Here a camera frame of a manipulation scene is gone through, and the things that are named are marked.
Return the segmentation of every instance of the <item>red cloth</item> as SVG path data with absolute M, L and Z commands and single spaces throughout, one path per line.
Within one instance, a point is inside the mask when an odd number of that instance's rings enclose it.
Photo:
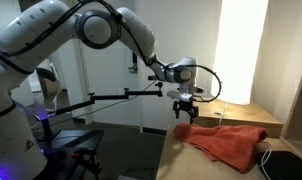
M 241 173 L 250 167 L 254 146 L 267 137 L 256 126 L 217 126 L 203 128 L 195 124 L 178 124 L 174 137 L 202 150 L 211 161 L 221 161 Z

